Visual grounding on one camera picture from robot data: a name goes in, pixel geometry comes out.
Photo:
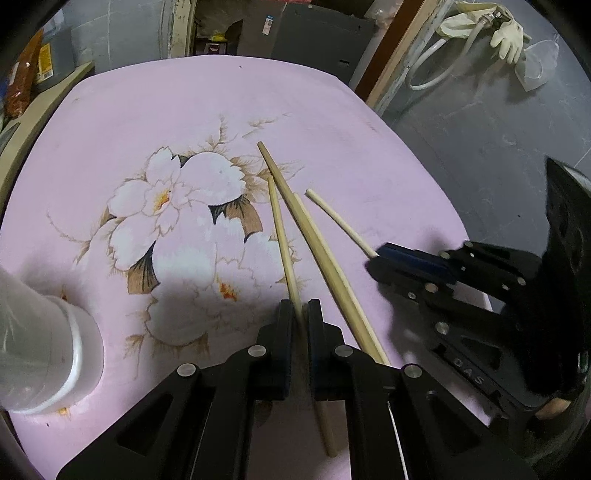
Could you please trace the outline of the cream rubber gloves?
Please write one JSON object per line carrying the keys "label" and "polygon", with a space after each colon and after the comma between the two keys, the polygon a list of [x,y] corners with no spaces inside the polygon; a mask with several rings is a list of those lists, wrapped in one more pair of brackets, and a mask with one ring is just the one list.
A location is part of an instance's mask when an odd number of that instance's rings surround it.
{"label": "cream rubber gloves", "polygon": [[530,37],[513,13],[504,5],[495,2],[456,1],[457,13],[445,18],[437,27],[437,33],[444,39],[467,40],[473,30],[481,25],[490,30],[490,47],[509,65],[516,64]]}

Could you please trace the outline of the pink floral tablecloth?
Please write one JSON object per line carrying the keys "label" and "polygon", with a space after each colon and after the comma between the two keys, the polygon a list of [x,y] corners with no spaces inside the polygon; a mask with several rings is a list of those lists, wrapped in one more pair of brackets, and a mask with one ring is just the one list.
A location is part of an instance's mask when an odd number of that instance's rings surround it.
{"label": "pink floral tablecloth", "polygon": [[373,246],[438,253],[467,232],[404,141],[344,83],[279,61],[195,57],[95,75],[61,102],[17,177],[1,263],[88,311],[104,340],[93,394],[14,416],[58,471],[176,366],[252,344],[287,297],[266,148]]}

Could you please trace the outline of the white plastic utensil caddy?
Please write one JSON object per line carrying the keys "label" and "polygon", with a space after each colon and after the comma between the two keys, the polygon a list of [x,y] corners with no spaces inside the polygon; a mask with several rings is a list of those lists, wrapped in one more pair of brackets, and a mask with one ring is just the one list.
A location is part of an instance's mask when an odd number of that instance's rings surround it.
{"label": "white plastic utensil caddy", "polygon": [[83,309],[1,271],[1,407],[39,415],[69,407],[98,385],[104,347]]}

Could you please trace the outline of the orange spice bag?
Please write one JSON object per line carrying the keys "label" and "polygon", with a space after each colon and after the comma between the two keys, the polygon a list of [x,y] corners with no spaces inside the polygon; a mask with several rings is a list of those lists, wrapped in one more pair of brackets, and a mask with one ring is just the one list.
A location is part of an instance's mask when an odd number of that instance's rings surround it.
{"label": "orange spice bag", "polygon": [[8,77],[4,111],[8,118],[21,116],[31,99],[33,81],[38,73],[39,52],[43,30],[39,29],[28,42]]}

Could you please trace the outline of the dark grey cabinet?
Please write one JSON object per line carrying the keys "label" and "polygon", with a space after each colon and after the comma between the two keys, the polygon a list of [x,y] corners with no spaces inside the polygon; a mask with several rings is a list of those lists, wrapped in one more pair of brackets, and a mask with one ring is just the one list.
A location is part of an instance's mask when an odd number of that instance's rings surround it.
{"label": "dark grey cabinet", "polygon": [[315,68],[349,83],[376,24],[305,3],[254,1],[242,20],[238,55]]}

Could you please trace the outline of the clear hanging plastic bag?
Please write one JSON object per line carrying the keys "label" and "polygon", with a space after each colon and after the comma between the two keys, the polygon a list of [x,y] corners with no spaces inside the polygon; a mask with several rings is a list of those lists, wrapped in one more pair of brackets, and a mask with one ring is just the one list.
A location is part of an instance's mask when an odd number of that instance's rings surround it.
{"label": "clear hanging plastic bag", "polygon": [[553,77],[559,51],[554,40],[543,40],[524,50],[515,66],[515,75],[525,92],[538,89]]}

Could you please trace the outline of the wooden door frame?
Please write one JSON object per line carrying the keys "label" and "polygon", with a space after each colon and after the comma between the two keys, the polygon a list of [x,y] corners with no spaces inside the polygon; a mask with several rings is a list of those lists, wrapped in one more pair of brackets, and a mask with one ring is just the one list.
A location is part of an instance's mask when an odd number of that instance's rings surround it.
{"label": "wooden door frame", "polygon": [[[451,1],[404,1],[394,16],[355,92],[382,115],[437,26],[453,6]],[[161,8],[159,41],[164,58],[190,54],[194,38],[195,1],[165,1]]]}

